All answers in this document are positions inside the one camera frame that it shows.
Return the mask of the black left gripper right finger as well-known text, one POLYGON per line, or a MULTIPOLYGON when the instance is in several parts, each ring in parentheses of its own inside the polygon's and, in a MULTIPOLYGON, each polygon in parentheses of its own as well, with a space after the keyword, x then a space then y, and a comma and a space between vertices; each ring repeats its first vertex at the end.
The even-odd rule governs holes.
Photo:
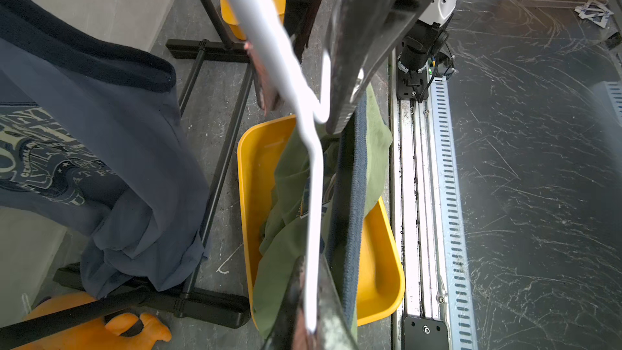
POLYGON ((321 350, 358 349, 351 329, 343 317, 340 298, 326 262, 319 264, 315 348, 321 350))

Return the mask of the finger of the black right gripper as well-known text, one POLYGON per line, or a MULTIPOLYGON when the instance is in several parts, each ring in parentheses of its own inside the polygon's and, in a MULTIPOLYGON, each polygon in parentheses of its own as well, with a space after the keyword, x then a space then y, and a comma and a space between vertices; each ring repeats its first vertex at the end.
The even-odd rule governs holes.
POLYGON ((255 71, 254 84, 258 106, 265 114, 268 114, 280 106, 280 94, 275 87, 275 84, 273 84, 267 69, 255 52, 253 45, 247 41, 244 49, 248 54, 255 71))
POLYGON ((348 124, 372 76, 432 0, 337 0, 327 29, 324 90, 327 133, 348 124))

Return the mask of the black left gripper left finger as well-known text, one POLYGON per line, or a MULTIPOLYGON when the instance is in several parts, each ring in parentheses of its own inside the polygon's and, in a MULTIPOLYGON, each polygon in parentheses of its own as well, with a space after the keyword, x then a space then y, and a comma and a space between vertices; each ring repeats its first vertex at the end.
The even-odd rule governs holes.
POLYGON ((304 280, 305 257, 301 256, 294 264, 274 326, 262 350, 303 350, 309 347, 303 311, 304 280))

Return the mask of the plain green tank top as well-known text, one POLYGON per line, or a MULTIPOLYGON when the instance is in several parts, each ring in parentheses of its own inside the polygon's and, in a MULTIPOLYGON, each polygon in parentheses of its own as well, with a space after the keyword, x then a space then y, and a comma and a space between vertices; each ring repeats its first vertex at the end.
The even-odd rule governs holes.
MULTIPOLYGON (((327 258, 343 316, 353 326, 364 219, 384 191, 391 132, 372 87, 366 89, 341 134, 327 134, 323 126, 317 130, 324 160, 320 249, 327 258)), ((294 265, 307 246, 309 170, 308 152, 299 133, 293 131, 275 168, 272 206, 259 244, 253 311, 263 338, 275 325, 294 265)))

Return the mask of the white wire hanger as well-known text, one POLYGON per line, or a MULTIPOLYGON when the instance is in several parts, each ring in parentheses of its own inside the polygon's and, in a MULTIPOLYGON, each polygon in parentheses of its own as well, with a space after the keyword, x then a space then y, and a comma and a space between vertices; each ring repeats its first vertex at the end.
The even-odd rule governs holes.
POLYGON ((228 0, 248 41, 272 82, 296 114, 297 129, 310 161, 309 212, 305 261, 304 317, 311 335, 317 329, 317 287, 322 223, 322 145, 316 125, 325 123, 328 107, 308 86, 273 0, 228 0))

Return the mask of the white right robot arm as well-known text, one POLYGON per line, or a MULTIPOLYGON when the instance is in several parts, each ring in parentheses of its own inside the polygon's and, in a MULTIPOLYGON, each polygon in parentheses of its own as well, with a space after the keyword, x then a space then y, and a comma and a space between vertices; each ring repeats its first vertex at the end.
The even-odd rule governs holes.
MULTIPOLYGON (((284 27, 301 58, 322 0, 286 0, 284 27)), ((441 48, 457 0, 337 0, 324 47, 330 59, 327 132, 348 124, 364 88, 391 50, 416 71, 441 48)))

